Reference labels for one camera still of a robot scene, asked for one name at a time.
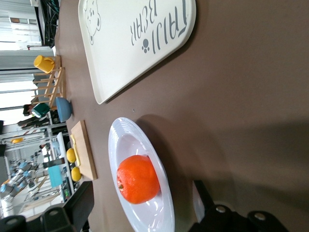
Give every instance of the orange fruit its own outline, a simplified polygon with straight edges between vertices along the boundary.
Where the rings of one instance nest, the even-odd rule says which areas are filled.
[[[117,184],[122,196],[132,204],[144,203],[160,190],[158,177],[148,156],[134,155],[121,162]]]

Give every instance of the wooden cutting board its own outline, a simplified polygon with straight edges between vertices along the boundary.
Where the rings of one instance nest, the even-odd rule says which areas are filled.
[[[97,179],[96,167],[93,161],[85,121],[79,121],[71,130],[76,142],[76,150],[81,161],[79,166],[81,174],[91,180]]]

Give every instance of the yellow mug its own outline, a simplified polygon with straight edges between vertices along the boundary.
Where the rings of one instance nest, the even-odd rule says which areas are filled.
[[[35,58],[33,65],[36,68],[41,69],[44,73],[50,73],[54,69],[55,62],[51,57],[38,55]]]

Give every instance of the mug handle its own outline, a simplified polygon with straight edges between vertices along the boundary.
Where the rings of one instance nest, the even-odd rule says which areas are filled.
[[[44,57],[44,60],[50,60],[52,64],[55,62],[51,57]]]

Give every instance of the table surface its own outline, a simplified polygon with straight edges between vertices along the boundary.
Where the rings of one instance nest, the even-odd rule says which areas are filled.
[[[177,232],[196,221],[193,179],[242,215],[265,210],[290,231],[307,231],[308,15],[306,0],[197,0],[187,44],[98,105],[78,1],[62,1],[56,49],[73,106],[67,125],[85,120],[98,172],[92,230],[133,231],[108,159],[110,126],[124,116],[144,130],[162,160]]]

